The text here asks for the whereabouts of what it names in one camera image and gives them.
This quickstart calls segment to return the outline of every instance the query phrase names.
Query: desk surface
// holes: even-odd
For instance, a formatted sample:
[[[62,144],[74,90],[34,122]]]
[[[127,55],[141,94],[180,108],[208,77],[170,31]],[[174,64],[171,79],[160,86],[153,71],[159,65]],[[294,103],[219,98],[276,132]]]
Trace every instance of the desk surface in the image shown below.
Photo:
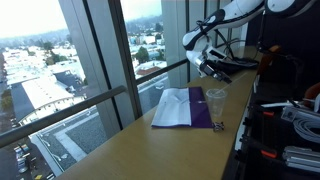
[[[222,117],[214,120],[224,122],[224,131],[151,128],[154,108],[57,179],[221,179],[255,75],[255,70],[241,71],[229,86],[211,77],[188,84],[204,92],[225,88]]]

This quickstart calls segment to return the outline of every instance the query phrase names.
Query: sky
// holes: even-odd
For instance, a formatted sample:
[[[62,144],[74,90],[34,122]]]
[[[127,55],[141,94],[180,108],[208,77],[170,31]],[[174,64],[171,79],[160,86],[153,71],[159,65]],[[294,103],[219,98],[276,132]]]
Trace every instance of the sky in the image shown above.
[[[66,29],[58,0],[0,0],[0,38]],[[121,0],[125,20],[161,14],[160,0]]]

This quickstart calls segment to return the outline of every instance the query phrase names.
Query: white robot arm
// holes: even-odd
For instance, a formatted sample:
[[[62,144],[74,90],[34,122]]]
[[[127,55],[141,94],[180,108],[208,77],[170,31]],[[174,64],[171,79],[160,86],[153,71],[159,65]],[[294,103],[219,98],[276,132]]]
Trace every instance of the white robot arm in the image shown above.
[[[216,64],[216,61],[227,62],[227,55],[213,47],[212,40],[207,35],[208,31],[242,26],[262,11],[279,17],[296,16],[309,9],[316,1],[233,0],[223,9],[212,13],[204,21],[198,21],[198,26],[184,35],[182,44],[187,50],[187,58],[198,68],[200,73],[212,76],[219,81],[231,83],[229,76],[219,70]]]

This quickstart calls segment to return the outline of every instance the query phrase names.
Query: clear plastic cup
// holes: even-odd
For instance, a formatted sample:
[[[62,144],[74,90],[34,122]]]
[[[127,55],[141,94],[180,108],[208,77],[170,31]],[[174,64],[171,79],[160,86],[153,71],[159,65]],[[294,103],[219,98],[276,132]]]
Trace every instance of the clear plastic cup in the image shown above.
[[[228,93],[222,89],[209,89],[207,91],[207,104],[212,117],[221,116],[227,94]]]

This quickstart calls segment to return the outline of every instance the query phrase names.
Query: city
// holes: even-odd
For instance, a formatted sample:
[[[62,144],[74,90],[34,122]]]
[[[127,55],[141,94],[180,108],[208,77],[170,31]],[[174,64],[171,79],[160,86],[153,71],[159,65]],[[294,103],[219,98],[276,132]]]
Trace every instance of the city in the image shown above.
[[[167,66],[161,16],[150,19],[155,22],[134,28],[127,24],[136,79]],[[63,33],[54,38],[48,37],[55,32],[39,39],[24,36],[0,40],[0,133],[90,97],[90,82],[76,47],[68,30],[59,31]],[[169,86],[167,80],[164,73],[138,85],[143,112],[157,105],[163,89]],[[92,142],[92,136],[99,138]],[[52,179],[106,140],[99,112],[93,106],[0,149],[0,164],[5,167],[1,177]]]

